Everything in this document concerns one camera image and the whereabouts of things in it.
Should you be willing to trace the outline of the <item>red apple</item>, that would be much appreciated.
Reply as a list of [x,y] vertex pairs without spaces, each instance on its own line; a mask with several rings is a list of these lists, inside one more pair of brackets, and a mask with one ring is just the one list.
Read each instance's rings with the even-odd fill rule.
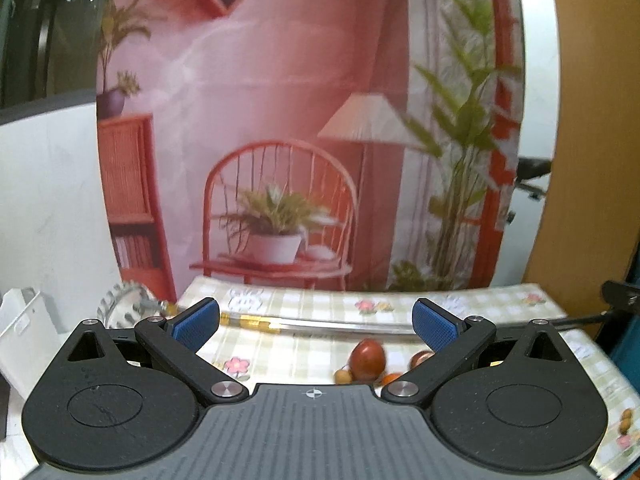
[[410,359],[410,362],[409,362],[410,370],[413,370],[423,362],[427,361],[428,359],[431,359],[431,357],[434,356],[434,354],[435,352],[432,350],[421,350],[419,352],[416,352],[416,354],[414,354]]

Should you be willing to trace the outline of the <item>wooden board panel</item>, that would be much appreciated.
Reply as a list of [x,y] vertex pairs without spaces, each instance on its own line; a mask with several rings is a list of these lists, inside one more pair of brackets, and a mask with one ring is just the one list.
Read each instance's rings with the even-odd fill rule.
[[571,315],[602,307],[639,240],[639,0],[555,0],[560,119],[526,271]]

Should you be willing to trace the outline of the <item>small orange tangerine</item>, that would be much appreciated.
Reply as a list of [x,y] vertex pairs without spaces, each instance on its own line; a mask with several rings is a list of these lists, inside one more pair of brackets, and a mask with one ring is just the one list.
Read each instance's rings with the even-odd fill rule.
[[390,384],[391,382],[393,382],[394,380],[397,380],[399,377],[402,376],[402,373],[390,373],[390,374],[386,374],[380,382],[380,385],[382,387]]

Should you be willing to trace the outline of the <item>long metal rod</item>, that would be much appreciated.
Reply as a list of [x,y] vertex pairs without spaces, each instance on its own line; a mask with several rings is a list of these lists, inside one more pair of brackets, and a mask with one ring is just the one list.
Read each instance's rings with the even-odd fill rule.
[[306,320],[306,318],[282,318],[246,313],[222,312],[219,323],[224,326],[256,330],[267,334],[303,334],[311,336],[381,336],[415,337],[407,324],[352,323]]

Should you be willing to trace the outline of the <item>dark red tomato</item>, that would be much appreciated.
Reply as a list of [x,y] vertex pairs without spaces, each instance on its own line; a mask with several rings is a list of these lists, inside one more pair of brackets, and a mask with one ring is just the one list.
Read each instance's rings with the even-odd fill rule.
[[375,382],[386,369],[386,354],[382,344],[366,338],[356,345],[349,356],[348,367],[357,382]]

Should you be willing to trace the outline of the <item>checkered bunny tablecloth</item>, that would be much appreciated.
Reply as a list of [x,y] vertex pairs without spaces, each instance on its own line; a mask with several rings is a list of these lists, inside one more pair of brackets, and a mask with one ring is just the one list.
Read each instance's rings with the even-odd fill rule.
[[[377,339],[386,370],[401,373],[425,349],[409,335],[414,292],[329,292],[242,285],[198,276],[179,296],[179,307],[209,297],[230,318],[198,354],[249,389],[272,384],[329,384],[346,366],[356,343]],[[561,334],[597,387],[608,428],[591,466],[601,479],[639,475],[639,393],[583,330]]]

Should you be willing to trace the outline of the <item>small brown kiwi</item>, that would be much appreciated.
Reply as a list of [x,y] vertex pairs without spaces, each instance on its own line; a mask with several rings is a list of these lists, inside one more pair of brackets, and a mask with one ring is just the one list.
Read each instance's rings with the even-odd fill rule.
[[335,385],[349,385],[352,383],[352,373],[348,368],[340,368],[333,376]]

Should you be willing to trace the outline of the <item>white plastic basket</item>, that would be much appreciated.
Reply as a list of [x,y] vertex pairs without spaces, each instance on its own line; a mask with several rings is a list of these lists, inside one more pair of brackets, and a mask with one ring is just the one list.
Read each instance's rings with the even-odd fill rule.
[[53,299],[32,287],[11,288],[1,300],[1,375],[26,400],[62,346]]

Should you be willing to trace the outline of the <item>printed room backdrop cloth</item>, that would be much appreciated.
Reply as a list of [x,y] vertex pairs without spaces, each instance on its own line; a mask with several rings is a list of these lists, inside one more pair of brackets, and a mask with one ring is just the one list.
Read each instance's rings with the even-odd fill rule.
[[355,292],[495,276],[521,0],[106,0],[98,145],[123,278]]

